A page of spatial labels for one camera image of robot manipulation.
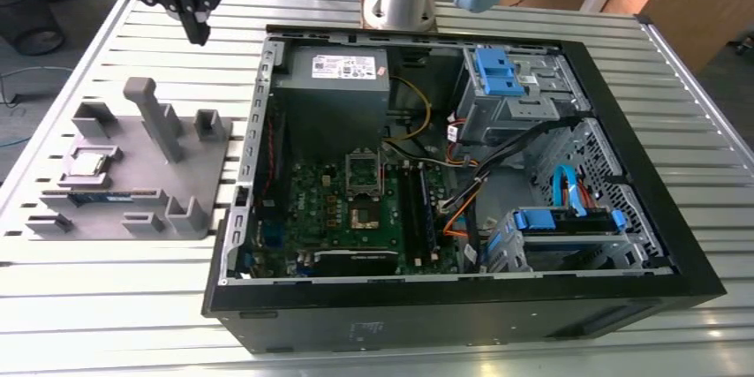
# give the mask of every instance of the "ram slot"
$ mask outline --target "ram slot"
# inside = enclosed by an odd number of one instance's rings
[[[428,217],[421,170],[405,168],[400,171],[398,190],[408,264],[422,267],[429,264],[432,251],[428,245]]]

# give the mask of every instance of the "blue drive bracket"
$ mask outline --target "blue drive bracket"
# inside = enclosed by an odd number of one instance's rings
[[[517,65],[508,59],[504,49],[477,49],[477,67],[489,96],[524,96],[524,86],[517,80]]]
[[[514,213],[520,230],[554,230],[556,219],[546,209],[525,209]]]

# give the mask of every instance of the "gray floor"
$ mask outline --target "gray floor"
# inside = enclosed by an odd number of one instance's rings
[[[66,46],[43,57],[22,57],[0,40],[0,73],[27,66],[65,66],[74,68],[86,47],[106,19],[117,0],[66,0],[54,4],[54,13],[67,35]],[[754,144],[754,52],[749,57],[736,57],[733,49],[724,49],[700,74],[700,81],[737,126],[748,143]],[[65,72],[39,71],[6,80],[6,92],[21,94],[22,103],[15,109],[0,105],[0,145],[33,135],[35,128],[66,82]],[[0,182],[6,179],[25,145],[0,147]]]

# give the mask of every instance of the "white label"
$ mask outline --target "white label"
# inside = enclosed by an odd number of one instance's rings
[[[464,248],[464,254],[468,256],[472,263],[477,264],[477,251],[472,245],[468,245],[468,247]]]
[[[317,55],[311,62],[313,79],[378,79],[376,57]]]
[[[537,84],[538,78],[534,75],[520,75],[518,82],[521,84]]]
[[[454,125],[448,126],[448,139],[454,143],[458,141],[458,127]]]

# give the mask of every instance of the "yellow cable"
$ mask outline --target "yellow cable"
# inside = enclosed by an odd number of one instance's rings
[[[414,90],[414,92],[417,93],[420,98],[422,98],[422,102],[425,103],[425,108],[428,109],[428,114],[425,115],[425,123],[422,124],[422,126],[418,128],[418,130],[416,132],[405,134],[404,136],[392,137],[392,138],[386,139],[388,141],[397,142],[397,141],[401,141],[401,140],[412,139],[413,137],[416,137],[421,132],[424,132],[428,129],[429,121],[430,121],[430,118],[433,117],[433,104],[429,102],[428,95],[422,92],[422,90],[420,90],[420,87],[417,87],[414,85],[414,83],[412,83],[412,81],[409,81],[404,77],[397,77],[396,75],[390,78],[397,79],[404,84],[406,84],[412,90]]]

